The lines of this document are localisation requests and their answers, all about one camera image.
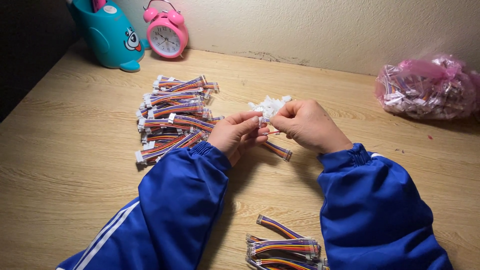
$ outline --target white stripe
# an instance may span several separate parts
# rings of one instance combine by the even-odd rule
[[[90,243],[90,245],[87,247],[87,249],[85,250],[84,254],[82,255],[82,257],[80,258],[80,260],[78,260],[77,264],[75,264],[75,266],[73,267],[73,269],[75,269],[78,264],[82,261],[82,259],[87,255],[87,253],[90,251],[90,248],[93,247],[93,245],[95,244],[95,242],[100,238],[100,236],[102,236],[102,234],[108,230],[110,228],[111,225],[113,225],[117,219],[119,219],[120,215],[122,215],[127,209],[124,209],[120,212],[117,213],[117,215],[112,219],[112,221],[107,224],[96,236],[95,236],[95,239]]]
[[[384,156],[380,155],[379,153],[373,153],[373,154],[371,155],[371,157],[372,157],[372,158],[374,158],[374,157],[382,157],[382,158],[384,158]]]
[[[90,262],[90,260],[95,256],[95,254],[101,249],[103,244],[110,238],[110,236],[115,232],[115,230],[120,227],[120,225],[127,219],[128,215],[132,210],[140,203],[140,201],[132,204],[130,207],[125,209],[126,211],[122,214],[122,217],[119,219],[117,224],[115,224],[97,243],[97,245],[92,249],[92,251],[85,257],[85,260],[78,266],[77,270],[83,270],[85,266]]]

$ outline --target clock face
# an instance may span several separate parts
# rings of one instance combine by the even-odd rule
[[[150,32],[150,44],[165,55],[174,55],[180,50],[180,39],[168,26],[155,26]]]

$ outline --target cartoon face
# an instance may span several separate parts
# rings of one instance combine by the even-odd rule
[[[125,48],[127,48],[127,50],[137,50],[137,51],[142,50],[142,44],[138,39],[137,33],[135,33],[135,31],[131,27],[127,28],[125,35],[127,36],[128,39],[127,41],[124,40],[123,44],[125,45]]]

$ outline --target elastic cuff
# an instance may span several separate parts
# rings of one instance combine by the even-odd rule
[[[350,150],[319,155],[317,159],[323,164],[324,172],[337,172],[343,168],[363,166],[372,161],[362,144],[353,144]]]
[[[218,170],[226,172],[232,168],[228,158],[215,146],[201,142],[190,149],[192,155],[197,154],[205,157]]]

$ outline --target person's right hand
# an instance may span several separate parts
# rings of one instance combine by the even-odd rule
[[[287,138],[294,139],[299,145],[318,154],[353,148],[352,142],[315,100],[287,102],[270,118],[270,123],[286,133]]]

